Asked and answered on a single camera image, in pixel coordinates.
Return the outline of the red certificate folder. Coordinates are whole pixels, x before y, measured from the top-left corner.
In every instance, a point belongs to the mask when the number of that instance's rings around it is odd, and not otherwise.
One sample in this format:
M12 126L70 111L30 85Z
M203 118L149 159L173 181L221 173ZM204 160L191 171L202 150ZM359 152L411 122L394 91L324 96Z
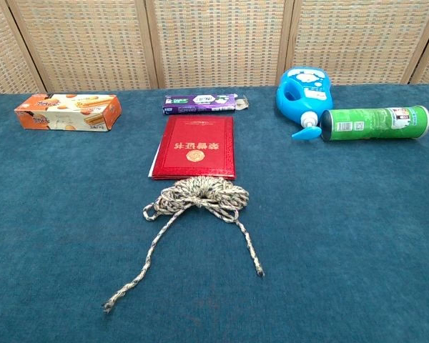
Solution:
M169 116L149 177L196 176L236 178L232 116Z

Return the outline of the purple toothpaste box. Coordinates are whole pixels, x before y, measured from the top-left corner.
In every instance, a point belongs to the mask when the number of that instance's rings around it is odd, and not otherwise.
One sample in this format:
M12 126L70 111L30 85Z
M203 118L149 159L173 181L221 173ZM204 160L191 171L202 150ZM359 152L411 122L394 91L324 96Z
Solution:
M165 96L162 112L165 115L211 111L240 111L247 109L246 97L237 94L198 94Z

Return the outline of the blue detergent bottle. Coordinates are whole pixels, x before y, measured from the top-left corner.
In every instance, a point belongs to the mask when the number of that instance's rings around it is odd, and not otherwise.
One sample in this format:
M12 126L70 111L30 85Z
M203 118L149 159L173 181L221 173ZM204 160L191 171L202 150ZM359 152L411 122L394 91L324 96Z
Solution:
M292 135L296 140L316 139L322 134L319 121L324 111L333 108L331 81L318 68L298 66L280 78L276 104L281 114L302 129Z

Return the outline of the woven wicker folding screen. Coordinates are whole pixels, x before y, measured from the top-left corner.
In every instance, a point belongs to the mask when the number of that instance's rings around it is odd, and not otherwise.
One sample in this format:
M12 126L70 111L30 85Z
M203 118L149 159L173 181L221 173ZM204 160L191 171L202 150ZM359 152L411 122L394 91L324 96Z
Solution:
M0 94L429 83L429 0L0 0Z

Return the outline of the orange biscuit box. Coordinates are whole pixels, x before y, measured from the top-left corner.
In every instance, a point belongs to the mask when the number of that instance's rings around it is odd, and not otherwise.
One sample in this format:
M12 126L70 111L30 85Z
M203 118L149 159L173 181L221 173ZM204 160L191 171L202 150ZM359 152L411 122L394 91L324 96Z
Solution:
M122 107L114 94L33 94L14 111L25 129L109 131Z

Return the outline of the green chip can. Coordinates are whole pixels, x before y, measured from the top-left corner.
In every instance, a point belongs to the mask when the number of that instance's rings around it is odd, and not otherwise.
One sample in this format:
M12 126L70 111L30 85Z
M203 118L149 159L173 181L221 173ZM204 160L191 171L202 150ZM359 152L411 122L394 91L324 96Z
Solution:
M359 139L418 139L429 130L424 106L377 109L333 109L320 119L324 141Z

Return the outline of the teal table cloth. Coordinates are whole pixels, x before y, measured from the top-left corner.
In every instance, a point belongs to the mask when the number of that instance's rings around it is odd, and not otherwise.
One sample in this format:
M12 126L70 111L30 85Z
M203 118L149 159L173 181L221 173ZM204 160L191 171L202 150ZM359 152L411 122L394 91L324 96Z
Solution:
M161 238L142 209L164 90L122 91L106 133L29 131L0 94L0 343L429 343L429 131L296 141L272 87L234 114L239 228L202 208ZM422 105L429 84L334 86L337 108Z

